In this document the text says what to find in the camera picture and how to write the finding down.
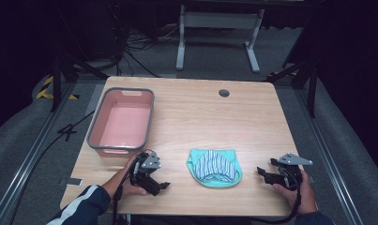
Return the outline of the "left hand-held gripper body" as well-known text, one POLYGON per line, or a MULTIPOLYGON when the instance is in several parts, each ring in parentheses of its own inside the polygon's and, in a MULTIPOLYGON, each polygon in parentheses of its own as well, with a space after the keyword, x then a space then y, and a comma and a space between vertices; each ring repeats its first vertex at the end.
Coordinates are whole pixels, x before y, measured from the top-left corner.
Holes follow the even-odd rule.
POLYGON ((154 151, 138 154, 129 170, 130 183, 150 192, 152 188, 159 188, 159 183, 150 174, 160 168, 159 158, 154 151))

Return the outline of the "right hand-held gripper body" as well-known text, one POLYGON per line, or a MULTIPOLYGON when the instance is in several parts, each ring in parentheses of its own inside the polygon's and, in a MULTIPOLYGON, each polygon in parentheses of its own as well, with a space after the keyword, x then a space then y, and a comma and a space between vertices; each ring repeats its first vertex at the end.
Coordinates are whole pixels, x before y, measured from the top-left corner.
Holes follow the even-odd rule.
POLYGON ((287 153, 280 158, 276 158, 280 166, 276 166, 278 174, 274 174, 272 184, 279 184, 288 189, 297 189, 303 179, 299 169, 300 165, 310 166, 313 161, 292 153, 287 153))

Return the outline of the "pink basin with gray rim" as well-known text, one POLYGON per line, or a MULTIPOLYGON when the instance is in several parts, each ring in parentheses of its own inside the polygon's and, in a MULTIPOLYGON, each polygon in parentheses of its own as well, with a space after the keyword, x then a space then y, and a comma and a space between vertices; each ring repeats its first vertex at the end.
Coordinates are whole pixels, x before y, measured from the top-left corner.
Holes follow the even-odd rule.
POLYGON ((155 95, 145 88, 113 87, 100 99, 86 141, 102 155, 127 155, 145 147, 155 95))

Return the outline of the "teal striped underwear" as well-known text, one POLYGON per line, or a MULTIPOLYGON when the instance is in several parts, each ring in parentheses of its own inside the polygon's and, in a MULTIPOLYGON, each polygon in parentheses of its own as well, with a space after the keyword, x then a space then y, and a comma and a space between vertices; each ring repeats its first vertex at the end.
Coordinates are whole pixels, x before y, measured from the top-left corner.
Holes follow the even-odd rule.
POLYGON ((234 149, 192 148, 186 165, 192 177, 207 188, 230 188, 242 179, 234 149))

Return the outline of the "person's right hand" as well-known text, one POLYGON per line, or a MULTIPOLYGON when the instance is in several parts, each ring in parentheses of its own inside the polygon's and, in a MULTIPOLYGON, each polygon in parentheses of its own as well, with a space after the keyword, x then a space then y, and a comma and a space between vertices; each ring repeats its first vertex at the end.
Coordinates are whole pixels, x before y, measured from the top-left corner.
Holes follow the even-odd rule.
MULTIPOLYGON (((303 182, 299 189, 301 195, 301 204, 297 208, 297 213, 299 215, 305 215, 317 212, 318 207, 313 189, 310 185, 309 176, 305 171, 302 171, 301 174, 303 179, 303 182)), ((290 206, 295 205, 296 193, 298 192, 298 190, 291 191, 279 184, 274 184, 273 188, 288 201, 290 206)))

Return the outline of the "person's left hand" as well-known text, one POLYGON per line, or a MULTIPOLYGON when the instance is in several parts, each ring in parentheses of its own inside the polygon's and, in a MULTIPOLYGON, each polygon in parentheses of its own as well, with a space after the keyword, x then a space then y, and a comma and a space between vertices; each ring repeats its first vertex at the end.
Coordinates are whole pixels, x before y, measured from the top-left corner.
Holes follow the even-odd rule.
POLYGON ((123 195, 145 196, 147 194, 147 191, 142 187, 133 186, 129 181, 123 182, 123 178, 129 174, 129 167, 135 159, 136 157, 131 157, 123 169, 119 170, 111 179, 102 185, 111 198, 120 186, 123 187, 123 195))

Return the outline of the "black tripod stand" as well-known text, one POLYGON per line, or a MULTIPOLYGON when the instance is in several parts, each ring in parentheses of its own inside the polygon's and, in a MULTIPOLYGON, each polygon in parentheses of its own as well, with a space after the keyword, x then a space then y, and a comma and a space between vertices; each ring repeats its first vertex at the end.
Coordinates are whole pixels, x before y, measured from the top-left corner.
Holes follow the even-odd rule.
POLYGON ((265 79, 266 83, 274 83, 283 77, 296 73, 294 79, 291 81, 291 86, 294 89, 302 89, 306 83, 309 83, 307 108, 312 118, 315 117, 314 105, 317 87, 317 68, 313 62, 301 62, 292 65, 280 72, 272 72, 265 79))
POLYGON ((107 80, 108 75, 104 74, 95 67, 81 61, 72 55, 66 53, 59 53, 53 60, 52 72, 53 76, 53 106, 52 112, 55 112, 62 101, 61 78, 65 77, 68 83, 75 83, 78 81, 79 75, 76 72, 74 65, 78 65, 83 70, 95 75, 101 80, 107 80))

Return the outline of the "black tape cross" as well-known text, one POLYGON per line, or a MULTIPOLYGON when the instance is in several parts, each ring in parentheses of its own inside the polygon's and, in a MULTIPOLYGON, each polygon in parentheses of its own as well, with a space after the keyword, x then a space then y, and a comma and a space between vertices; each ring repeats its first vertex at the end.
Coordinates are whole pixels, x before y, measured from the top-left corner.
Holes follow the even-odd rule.
POLYGON ((65 135, 65 136, 66 136, 65 141, 68 142, 69 139, 70 139, 70 136, 71 136, 72 134, 75 134, 75 133, 76 133, 76 130, 74 129, 74 125, 72 125, 72 124, 68 124, 68 125, 66 125, 65 127, 59 129, 59 130, 58 130, 58 133, 59 133, 60 135, 65 135))

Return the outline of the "yellow black floor tape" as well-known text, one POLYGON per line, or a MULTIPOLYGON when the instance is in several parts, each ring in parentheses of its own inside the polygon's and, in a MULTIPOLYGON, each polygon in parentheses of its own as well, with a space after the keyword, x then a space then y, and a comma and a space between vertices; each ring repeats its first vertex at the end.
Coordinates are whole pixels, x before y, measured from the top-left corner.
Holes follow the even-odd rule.
MULTIPOLYGON (((41 86, 41 88, 39 89, 38 93, 37 93, 37 96, 36 98, 48 98, 48 99, 53 99, 53 94, 51 93, 48 93, 48 89, 49 87, 51 86, 53 82, 53 76, 49 76, 45 82, 43 83, 43 85, 41 86)), ((70 95, 68 99, 71 99, 71 100, 78 100, 80 98, 80 95, 70 95)))

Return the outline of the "aluminium floor rail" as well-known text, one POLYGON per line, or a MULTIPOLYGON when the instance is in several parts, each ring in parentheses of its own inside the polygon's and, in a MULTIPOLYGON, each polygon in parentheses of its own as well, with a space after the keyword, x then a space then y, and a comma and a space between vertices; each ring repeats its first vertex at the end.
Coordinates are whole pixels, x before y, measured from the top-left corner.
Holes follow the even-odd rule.
POLYGON ((38 135, 33 140, 22 164, 14 173, 8 189, 0 200, 0 225, 2 225, 7 219, 12 220, 14 218, 28 181, 43 154, 49 148, 49 146, 45 146, 45 143, 51 133, 53 124, 59 113, 62 111, 65 103, 68 101, 74 88, 75 83, 67 82, 65 87, 61 89, 59 96, 53 99, 56 103, 56 108, 47 114, 38 135))
POLYGON ((300 108, 305 114, 305 117, 310 125, 311 132, 317 142, 319 155, 331 180, 332 186, 337 193, 338 199, 349 224, 364 225, 364 222, 357 211, 346 183, 340 174, 337 163, 330 153, 329 147, 325 141, 322 131, 320 130, 317 121, 310 115, 309 110, 307 109, 307 100, 305 95, 300 90, 295 90, 295 96, 298 99, 300 108))

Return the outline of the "white metal desk frame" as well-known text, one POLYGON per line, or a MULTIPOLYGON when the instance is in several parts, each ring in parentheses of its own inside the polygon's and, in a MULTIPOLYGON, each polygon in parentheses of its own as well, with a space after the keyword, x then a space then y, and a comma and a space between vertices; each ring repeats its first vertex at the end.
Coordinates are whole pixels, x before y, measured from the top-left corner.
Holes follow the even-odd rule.
POLYGON ((260 67, 255 55, 254 44, 261 28, 265 11, 259 9, 254 14, 221 13, 221 12, 192 12, 186 7, 180 7, 179 15, 179 44, 175 68, 182 70, 185 60, 185 29, 190 28, 226 28, 251 30, 251 38, 244 43, 247 56, 254 73, 260 72, 260 67))

